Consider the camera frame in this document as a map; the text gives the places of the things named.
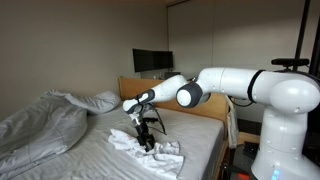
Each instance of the wooden headboard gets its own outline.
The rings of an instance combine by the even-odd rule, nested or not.
[[[125,78],[119,77],[119,90],[121,100],[126,100],[135,97],[137,94],[144,92],[161,82],[163,80],[157,79],[135,79],[135,78]],[[171,100],[167,102],[154,103],[156,107],[170,109],[180,112],[186,112],[190,114],[210,117],[223,121],[224,124],[224,137],[227,135],[227,115],[229,111],[228,103],[224,95],[212,93],[210,99],[195,107],[195,108],[182,108],[176,102],[176,100]]]

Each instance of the mattress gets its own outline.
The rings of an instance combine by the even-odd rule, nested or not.
[[[158,112],[167,135],[151,128],[150,132],[157,142],[179,142],[184,163],[177,179],[212,179],[223,144],[223,123],[166,109]],[[69,151],[13,179],[164,179],[108,142],[112,128],[136,136],[121,105],[105,114],[89,115],[87,122],[85,135]],[[159,123],[150,126],[161,129]]]

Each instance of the white towel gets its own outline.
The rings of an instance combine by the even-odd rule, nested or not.
[[[110,131],[112,135],[109,136],[108,141],[116,149],[126,151],[151,172],[170,179],[177,178],[183,164],[183,156],[179,155],[178,142],[155,143],[154,148],[146,152],[136,138],[120,130],[111,129]]]

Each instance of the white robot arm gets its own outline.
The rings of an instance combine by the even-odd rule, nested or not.
[[[141,128],[144,126],[141,124],[142,113],[147,111],[143,110],[142,105],[176,97],[182,107],[192,108],[205,102],[212,92],[249,99],[266,106],[260,147],[252,166],[253,174],[259,180],[320,177],[319,168],[302,155],[307,113],[320,101],[319,85],[305,75],[207,68],[190,83],[181,76],[174,76],[136,98],[125,101],[123,107],[139,136],[149,137],[147,126]]]

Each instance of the bed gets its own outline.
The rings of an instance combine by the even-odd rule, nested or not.
[[[161,82],[120,77],[120,98],[123,101],[134,97]],[[136,135],[129,116],[122,109],[122,101],[106,113],[87,115],[85,130],[80,132],[83,135],[73,140],[67,151],[46,157],[14,176],[0,175],[0,179],[167,179],[161,173],[148,171],[108,142],[111,129]],[[192,109],[180,108],[174,100],[155,103],[155,106],[167,135],[153,129],[150,132],[157,142],[180,144],[179,154],[184,161],[176,179],[217,179],[227,147],[229,106],[225,96],[212,94],[208,102]],[[152,126],[161,128],[156,123]]]

